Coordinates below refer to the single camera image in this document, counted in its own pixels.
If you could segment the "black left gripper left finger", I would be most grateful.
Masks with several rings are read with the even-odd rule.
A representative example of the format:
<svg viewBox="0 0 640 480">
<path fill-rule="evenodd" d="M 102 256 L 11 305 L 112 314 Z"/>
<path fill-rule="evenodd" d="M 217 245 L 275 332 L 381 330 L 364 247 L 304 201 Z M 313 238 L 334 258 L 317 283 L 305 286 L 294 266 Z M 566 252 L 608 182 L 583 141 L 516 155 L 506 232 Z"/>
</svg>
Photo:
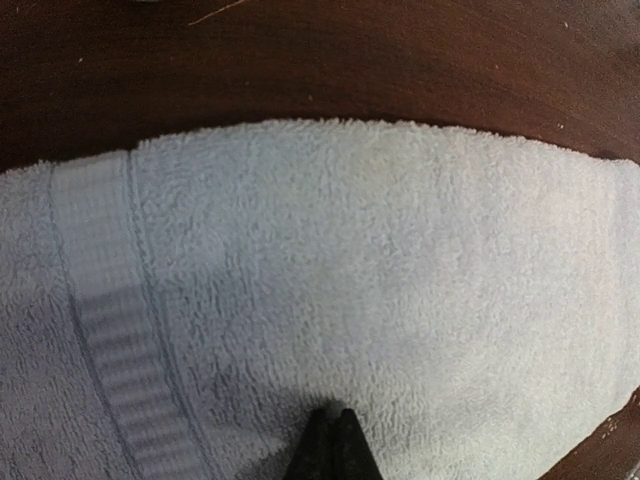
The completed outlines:
<svg viewBox="0 0 640 480">
<path fill-rule="evenodd" d="M 315 409 L 295 448 L 285 480 L 334 478 L 334 425 L 327 409 Z"/>
</svg>

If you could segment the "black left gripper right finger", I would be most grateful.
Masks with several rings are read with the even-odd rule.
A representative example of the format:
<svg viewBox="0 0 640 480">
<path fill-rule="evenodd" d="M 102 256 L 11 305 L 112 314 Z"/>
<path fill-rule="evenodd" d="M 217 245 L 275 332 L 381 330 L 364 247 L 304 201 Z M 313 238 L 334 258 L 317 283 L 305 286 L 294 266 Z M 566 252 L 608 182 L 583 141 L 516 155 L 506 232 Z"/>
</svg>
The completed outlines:
<svg viewBox="0 0 640 480">
<path fill-rule="evenodd" d="M 333 478 L 382 480 L 356 413 L 344 409 L 333 424 Z"/>
</svg>

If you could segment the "light blue towel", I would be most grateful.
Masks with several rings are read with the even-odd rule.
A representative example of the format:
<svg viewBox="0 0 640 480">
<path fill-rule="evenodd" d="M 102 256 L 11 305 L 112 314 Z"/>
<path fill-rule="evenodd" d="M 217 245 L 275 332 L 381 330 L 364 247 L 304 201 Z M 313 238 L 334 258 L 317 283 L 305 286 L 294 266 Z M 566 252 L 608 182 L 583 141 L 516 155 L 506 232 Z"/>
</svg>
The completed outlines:
<svg viewBox="0 0 640 480">
<path fill-rule="evenodd" d="M 1 475 L 275 479 L 311 409 L 387 479 L 533 479 L 639 385 L 639 168 L 270 121 L 1 178 Z"/>
</svg>

